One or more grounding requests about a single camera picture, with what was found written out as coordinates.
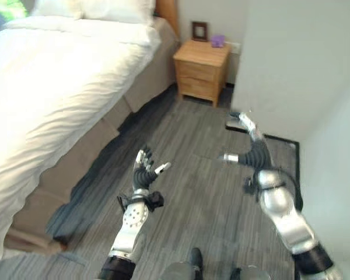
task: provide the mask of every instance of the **beige bed skirt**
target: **beige bed skirt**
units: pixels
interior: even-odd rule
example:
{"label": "beige bed skirt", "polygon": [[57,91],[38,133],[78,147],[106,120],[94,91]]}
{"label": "beige bed skirt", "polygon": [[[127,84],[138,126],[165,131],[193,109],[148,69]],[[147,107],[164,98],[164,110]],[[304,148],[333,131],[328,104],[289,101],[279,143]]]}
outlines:
{"label": "beige bed skirt", "polygon": [[38,187],[26,198],[25,206],[13,217],[4,246],[8,249],[55,254],[65,250],[46,226],[53,213],[70,200],[78,181],[87,173],[100,151],[119,135],[118,128],[131,113],[161,94],[175,80],[172,55],[178,41],[163,43],[152,62],[140,73],[128,92],[58,163],[40,176]]}

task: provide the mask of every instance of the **wall outlet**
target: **wall outlet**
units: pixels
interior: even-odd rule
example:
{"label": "wall outlet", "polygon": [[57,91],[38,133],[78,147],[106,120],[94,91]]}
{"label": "wall outlet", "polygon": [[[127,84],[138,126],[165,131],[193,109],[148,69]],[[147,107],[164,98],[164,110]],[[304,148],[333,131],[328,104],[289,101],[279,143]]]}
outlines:
{"label": "wall outlet", "polygon": [[241,44],[237,42],[227,42],[227,44],[230,44],[231,46],[231,53],[232,54],[240,54],[241,53]]}

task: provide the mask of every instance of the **black floor trim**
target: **black floor trim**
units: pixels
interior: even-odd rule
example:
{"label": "black floor trim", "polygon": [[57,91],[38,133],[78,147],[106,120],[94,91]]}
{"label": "black floor trim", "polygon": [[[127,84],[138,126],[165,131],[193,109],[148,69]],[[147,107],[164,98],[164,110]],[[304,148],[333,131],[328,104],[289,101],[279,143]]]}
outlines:
{"label": "black floor trim", "polygon": [[[237,127],[228,127],[226,125],[226,129],[227,130],[231,130],[231,131],[238,131],[238,132],[242,132],[247,134],[247,130],[243,129],[243,128],[237,128]],[[268,135],[268,134],[264,134],[264,136],[267,139],[273,139],[273,140],[278,140],[278,141],[282,141],[285,143],[289,143],[289,144],[293,144],[296,146],[296,180],[300,185],[300,150],[299,150],[299,142],[298,141],[293,141],[290,139],[286,139],[286,138],[281,138],[281,137],[277,137],[277,136],[273,136],[273,135]],[[294,269],[294,280],[300,280],[300,273],[299,270],[297,269],[297,267],[295,267]]]}

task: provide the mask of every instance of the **wooden nightstand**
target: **wooden nightstand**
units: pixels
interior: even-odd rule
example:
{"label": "wooden nightstand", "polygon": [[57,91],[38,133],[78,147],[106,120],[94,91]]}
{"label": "wooden nightstand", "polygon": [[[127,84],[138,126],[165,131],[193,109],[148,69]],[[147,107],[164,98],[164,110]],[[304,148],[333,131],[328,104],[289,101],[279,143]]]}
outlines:
{"label": "wooden nightstand", "polygon": [[218,105],[226,83],[230,45],[211,47],[211,42],[187,41],[174,54],[179,96],[189,95]]}

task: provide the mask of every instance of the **picture frame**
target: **picture frame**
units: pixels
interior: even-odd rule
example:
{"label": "picture frame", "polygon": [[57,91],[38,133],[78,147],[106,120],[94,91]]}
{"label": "picture frame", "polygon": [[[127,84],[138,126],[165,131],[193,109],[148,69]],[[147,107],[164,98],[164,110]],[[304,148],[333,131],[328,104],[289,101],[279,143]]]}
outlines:
{"label": "picture frame", "polygon": [[192,40],[201,42],[208,41],[207,22],[192,22]]}

